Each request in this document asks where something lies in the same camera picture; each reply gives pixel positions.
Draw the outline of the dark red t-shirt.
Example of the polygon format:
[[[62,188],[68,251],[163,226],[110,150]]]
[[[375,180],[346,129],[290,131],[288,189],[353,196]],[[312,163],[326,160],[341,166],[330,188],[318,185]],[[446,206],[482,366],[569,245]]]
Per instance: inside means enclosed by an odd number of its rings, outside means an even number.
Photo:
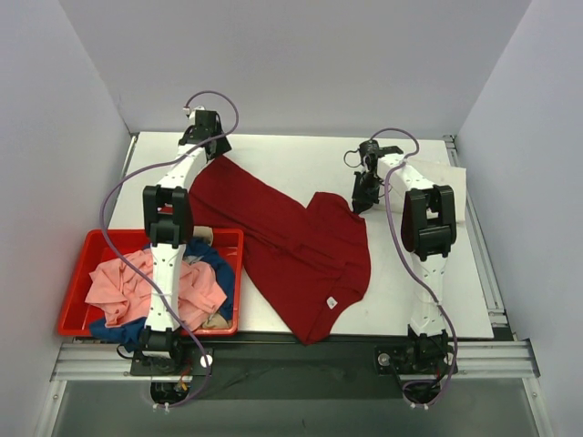
[[[243,232],[243,267],[302,343],[328,337],[363,299],[371,278],[366,224],[341,196],[317,192],[303,206],[217,158],[196,176],[189,202],[197,224]]]

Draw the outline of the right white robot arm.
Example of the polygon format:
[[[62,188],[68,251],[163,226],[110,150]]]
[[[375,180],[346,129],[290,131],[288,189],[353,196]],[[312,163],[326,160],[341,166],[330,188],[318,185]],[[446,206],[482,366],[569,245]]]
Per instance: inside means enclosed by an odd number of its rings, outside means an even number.
[[[415,283],[414,306],[409,320],[412,343],[387,361],[405,372],[432,372],[444,378],[454,367],[455,347],[448,343],[451,321],[443,314],[443,283],[448,256],[456,241],[455,193],[448,185],[426,178],[406,162],[397,146],[381,147],[365,140],[354,152],[359,166],[354,173],[353,212],[361,214],[396,194],[403,200],[401,226],[389,228],[405,269]]]

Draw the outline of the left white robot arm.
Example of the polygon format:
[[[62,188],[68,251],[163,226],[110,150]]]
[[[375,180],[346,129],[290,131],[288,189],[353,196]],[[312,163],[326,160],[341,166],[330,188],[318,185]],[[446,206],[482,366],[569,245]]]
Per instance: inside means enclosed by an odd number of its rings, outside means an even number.
[[[189,126],[179,140],[179,162],[142,193],[155,287],[138,347],[143,360],[166,375],[182,368],[185,355],[177,317],[181,263],[194,232],[189,188],[212,159],[230,151],[218,112],[204,107],[187,108],[185,112]]]

